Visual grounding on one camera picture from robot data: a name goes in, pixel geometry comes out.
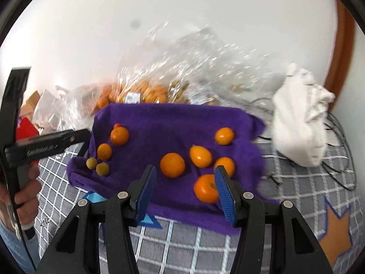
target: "green fruit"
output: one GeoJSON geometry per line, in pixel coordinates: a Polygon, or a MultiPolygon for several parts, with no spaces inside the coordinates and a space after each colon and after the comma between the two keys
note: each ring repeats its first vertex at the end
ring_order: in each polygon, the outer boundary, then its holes
{"type": "Polygon", "coordinates": [[[94,170],[97,165],[97,160],[94,157],[90,157],[86,161],[86,167],[88,167],[90,170],[94,170]]]}
{"type": "Polygon", "coordinates": [[[107,176],[109,174],[109,166],[107,163],[99,163],[96,165],[96,173],[99,176],[107,176]]]}

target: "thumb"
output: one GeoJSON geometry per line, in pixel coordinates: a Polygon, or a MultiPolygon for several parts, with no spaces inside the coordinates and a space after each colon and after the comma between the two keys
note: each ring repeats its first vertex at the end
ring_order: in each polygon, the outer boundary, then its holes
{"type": "Polygon", "coordinates": [[[0,201],[6,205],[10,204],[9,197],[8,197],[8,190],[2,184],[0,184],[0,201]]]}

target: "orange star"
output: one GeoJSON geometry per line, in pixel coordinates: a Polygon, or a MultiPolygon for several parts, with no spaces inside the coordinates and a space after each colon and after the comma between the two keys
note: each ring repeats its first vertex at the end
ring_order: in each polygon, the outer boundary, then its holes
{"type": "Polygon", "coordinates": [[[332,208],[326,200],[327,228],[325,234],[319,238],[319,243],[333,267],[337,258],[348,251],[352,246],[351,234],[349,232],[350,209],[341,216],[332,208]]]}

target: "white cloth bag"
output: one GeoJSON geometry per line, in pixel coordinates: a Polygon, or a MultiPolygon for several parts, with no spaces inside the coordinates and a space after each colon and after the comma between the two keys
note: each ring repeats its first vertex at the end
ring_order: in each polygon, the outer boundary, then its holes
{"type": "Polygon", "coordinates": [[[314,81],[313,74],[290,64],[273,97],[273,144],[300,166],[319,166],[326,149],[324,120],[335,95],[314,81]]]}

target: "blue sleeve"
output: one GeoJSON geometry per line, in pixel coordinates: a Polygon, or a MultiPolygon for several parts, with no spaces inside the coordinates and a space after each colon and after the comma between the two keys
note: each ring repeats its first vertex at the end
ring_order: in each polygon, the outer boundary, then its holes
{"type": "MultiPolygon", "coordinates": [[[[13,255],[14,259],[17,261],[19,266],[23,269],[26,274],[34,274],[34,269],[28,255],[23,247],[23,243],[18,240],[15,233],[10,231],[0,220],[0,235],[3,238],[6,246],[8,247],[10,253],[13,255]]],[[[40,262],[39,252],[38,252],[38,237],[37,234],[31,239],[26,241],[28,251],[32,256],[33,262],[37,267],[40,262]]]]}

